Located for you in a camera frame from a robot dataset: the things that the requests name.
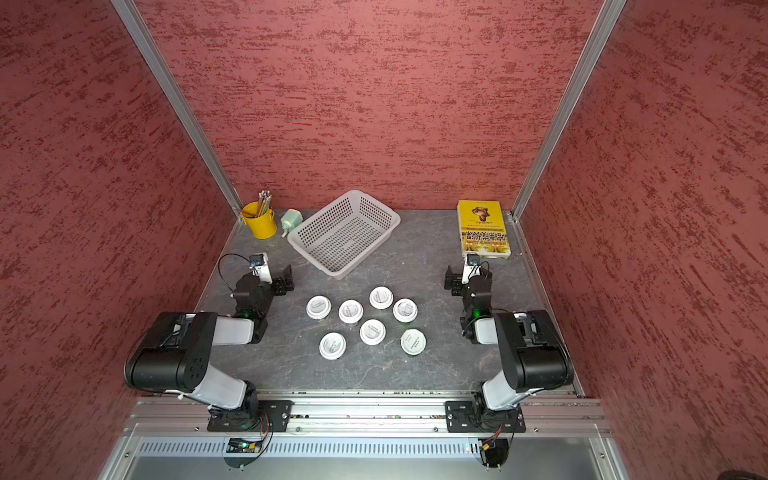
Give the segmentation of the white perforated plastic basket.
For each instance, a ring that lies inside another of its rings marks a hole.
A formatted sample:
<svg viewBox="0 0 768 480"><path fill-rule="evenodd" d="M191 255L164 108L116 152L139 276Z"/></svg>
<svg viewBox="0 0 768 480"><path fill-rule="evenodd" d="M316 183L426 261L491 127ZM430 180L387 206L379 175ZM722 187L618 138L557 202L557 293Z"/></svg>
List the white perforated plastic basket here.
<svg viewBox="0 0 768 480"><path fill-rule="evenodd" d="M374 197L351 190L318 210L288 234L310 264L342 279L389 239L400 215Z"/></svg>

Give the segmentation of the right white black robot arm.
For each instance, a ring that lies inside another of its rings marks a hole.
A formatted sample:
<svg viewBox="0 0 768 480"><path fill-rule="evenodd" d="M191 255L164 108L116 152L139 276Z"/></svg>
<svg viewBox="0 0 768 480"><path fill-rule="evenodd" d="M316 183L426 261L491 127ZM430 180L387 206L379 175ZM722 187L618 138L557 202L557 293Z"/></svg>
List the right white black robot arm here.
<svg viewBox="0 0 768 480"><path fill-rule="evenodd" d="M444 288L462 299L462 336L496 346L500 354L500 372L481 385L482 413L512 410L531 396L573 382L572 360L547 311L494 307L492 272L480 265L466 273L448 268Z"/></svg>

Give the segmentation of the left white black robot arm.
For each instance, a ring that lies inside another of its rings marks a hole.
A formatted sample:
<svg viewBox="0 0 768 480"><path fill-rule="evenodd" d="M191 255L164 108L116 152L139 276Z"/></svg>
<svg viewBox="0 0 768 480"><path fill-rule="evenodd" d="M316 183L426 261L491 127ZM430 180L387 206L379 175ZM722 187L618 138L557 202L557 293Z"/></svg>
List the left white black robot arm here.
<svg viewBox="0 0 768 480"><path fill-rule="evenodd" d="M211 419L229 428L241 421L247 429L265 417L253 385L210 364L215 346L258 344L264 338L272 301L295 288L293 272L269 281L254 268L231 293L234 316L216 312L163 312L125 362L124 381L134 390L176 393L208 405Z"/></svg>

